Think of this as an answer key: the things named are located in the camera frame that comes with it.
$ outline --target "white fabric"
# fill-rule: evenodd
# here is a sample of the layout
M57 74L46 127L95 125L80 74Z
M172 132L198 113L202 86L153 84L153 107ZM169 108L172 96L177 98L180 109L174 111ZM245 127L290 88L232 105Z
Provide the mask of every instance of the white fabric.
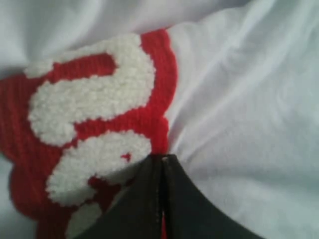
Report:
M119 33L169 33L171 152L222 211L268 239L319 237L316 0L0 0L0 78ZM0 160L0 238L33 239Z

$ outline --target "black object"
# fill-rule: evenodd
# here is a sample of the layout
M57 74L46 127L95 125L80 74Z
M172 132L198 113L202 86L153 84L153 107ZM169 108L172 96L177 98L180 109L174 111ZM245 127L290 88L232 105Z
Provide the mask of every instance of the black object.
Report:
M239 225L196 188L175 155L144 160L130 190L76 239L261 239Z

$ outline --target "red patch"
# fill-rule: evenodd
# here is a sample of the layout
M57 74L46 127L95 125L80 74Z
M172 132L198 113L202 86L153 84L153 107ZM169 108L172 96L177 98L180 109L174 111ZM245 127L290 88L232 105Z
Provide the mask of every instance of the red patch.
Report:
M54 63L53 70L40 78L27 79L24 74L0 81L0 151L15 163L11 173L11 198L16 208L38 221L38 239L64 239L68 220L78 207L62 207L48 199L46 181L59 162L63 150L76 146L78 140L101 135L107 131L132 129L151 140L152 153L166 153L168 124L164 113L176 88L177 69L165 30L141 36L142 48L154 61L155 87L149 102L113 120L88 120L76 124L76 138L63 147L46 145L30 129L28 103L37 88L48 80L75 80L92 75L111 75L116 65L111 56L97 54L67 63ZM130 162L130 155L123 157ZM120 186L110 186L96 178L88 184L97 190L92 199L103 211L109 207Z

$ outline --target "red knit fabric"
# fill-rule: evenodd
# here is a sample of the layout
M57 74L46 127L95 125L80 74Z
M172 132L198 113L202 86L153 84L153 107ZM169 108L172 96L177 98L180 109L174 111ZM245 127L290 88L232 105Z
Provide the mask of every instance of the red knit fabric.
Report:
M30 97L46 80L55 83L61 79L111 75L116 68L112 57L107 54L85 56L67 63L54 63L53 70L40 78L27 79L21 74L0 81L0 151L15 164L10 179L11 199L20 212L38 221L38 239L64 239L70 216L78 209L53 203L45 191L46 181L63 150L76 147L78 140L108 131L133 130L151 140L152 153L166 153L168 123L163 115L176 88L175 57L165 30L150 32L141 38L142 48L156 68L155 86L147 105L109 121L97 119L75 124L77 136L62 147L40 142L30 129L27 120ZM130 155L123 156L130 161ZM110 186L96 178L88 180L88 184L97 193L86 203L98 202L103 211L120 190L119 185Z

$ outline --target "white cloth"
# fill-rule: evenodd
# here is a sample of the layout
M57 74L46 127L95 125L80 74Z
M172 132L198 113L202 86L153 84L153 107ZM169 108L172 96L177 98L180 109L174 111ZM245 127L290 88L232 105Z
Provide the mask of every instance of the white cloth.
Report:
M237 222L269 239L315 239L318 3L256 0L224 9L244 2L0 0L0 78L119 33L203 18L169 29L179 65L166 114L170 151ZM10 169L0 159L0 238L32 239L35 222L9 200Z

